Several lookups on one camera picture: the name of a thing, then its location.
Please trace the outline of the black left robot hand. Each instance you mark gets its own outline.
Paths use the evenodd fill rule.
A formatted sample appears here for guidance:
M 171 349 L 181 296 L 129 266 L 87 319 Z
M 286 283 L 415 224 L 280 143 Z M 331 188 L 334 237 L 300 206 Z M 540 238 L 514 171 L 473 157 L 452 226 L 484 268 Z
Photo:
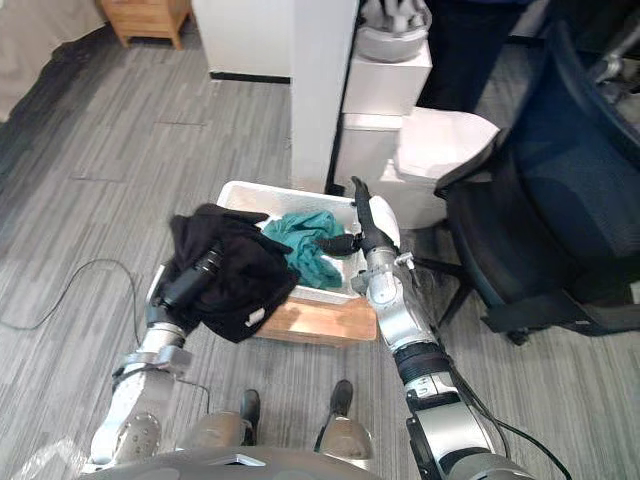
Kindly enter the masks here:
M 182 309 L 190 305 L 215 278 L 220 270 L 221 261 L 221 251 L 216 248 L 210 249 L 173 280 L 170 279 L 169 264 L 162 264 L 156 272 L 147 295 L 147 305 L 150 308 L 166 311 Z

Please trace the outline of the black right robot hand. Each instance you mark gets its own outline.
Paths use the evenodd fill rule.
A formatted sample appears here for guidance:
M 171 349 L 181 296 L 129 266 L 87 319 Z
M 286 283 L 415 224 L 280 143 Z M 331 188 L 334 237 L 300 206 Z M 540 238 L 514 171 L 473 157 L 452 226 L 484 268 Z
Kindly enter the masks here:
M 314 243 L 332 257 L 346 257 L 358 251 L 367 255 L 376 248 L 390 248 L 394 253 L 400 249 L 400 233 L 395 214 L 382 197 L 372 196 L 368 186 L 359 177 L 352 176 L 360 232 L 321 238 Z

